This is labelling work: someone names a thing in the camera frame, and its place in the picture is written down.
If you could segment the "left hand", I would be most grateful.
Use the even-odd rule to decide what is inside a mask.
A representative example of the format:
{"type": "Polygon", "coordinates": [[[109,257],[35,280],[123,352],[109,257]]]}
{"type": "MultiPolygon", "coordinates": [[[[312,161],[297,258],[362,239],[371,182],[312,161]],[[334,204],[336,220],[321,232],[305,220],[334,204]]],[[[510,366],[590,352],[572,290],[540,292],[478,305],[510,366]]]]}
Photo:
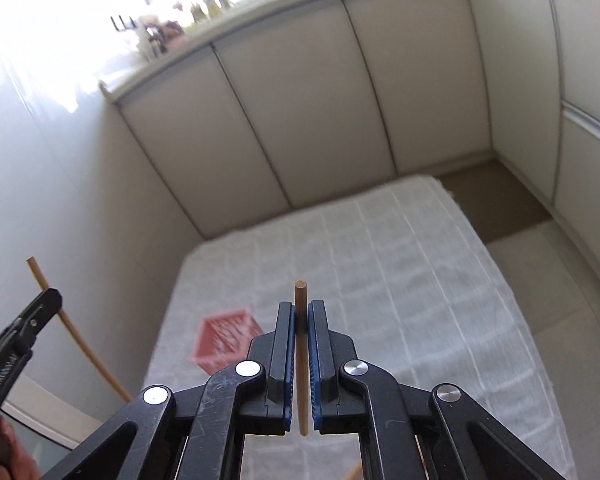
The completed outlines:
{"type": "Polygon", "coordinates": [[[14,427],[0,415],[0,437],[8,446],[7,466],[0,465],[0,480],[40,480],[35,460],[16,436],[14,427]]]}

